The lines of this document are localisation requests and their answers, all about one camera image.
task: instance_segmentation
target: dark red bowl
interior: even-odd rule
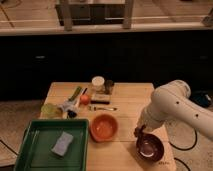
[[[116,119],[109,114],[101,114],[90,124],[90,133],[96,142],[111,141],[118,130]]]
[[[164,146],[161,140],[152,134],[142,134],[136,144],[140,156],[148,161],[157,162],[164,155]]]

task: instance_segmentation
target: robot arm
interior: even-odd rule
[[[152,131],[163,125],[168,115],[184,121],[213,140],[213,112],[188,100],[190,87],[181,80],[160,86],[151,95],[151,103],[143,109],[137,127]]]

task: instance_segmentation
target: wall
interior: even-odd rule
[[[213,88],[212,31],[0,37],[0,99],[44,98],[52,81],[187,81]]]

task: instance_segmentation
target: green tray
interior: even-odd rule
[[[86,119],[33,120],[20,148],[14,171],[85,171],[88,143]],[[59,157],[51,149],[62,132],[74,139],[66,154]]]

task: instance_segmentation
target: red object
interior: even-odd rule
[[[80,103],[81,104],[88,105],[90,103],[90,100],[91,100],[91,98],[87,94],[83,94],[83,95],[80,96]]]
[[[118,130],[116,119],[108,114],[95,117],[90,125],[90,133],[97,142],[111,141]]]

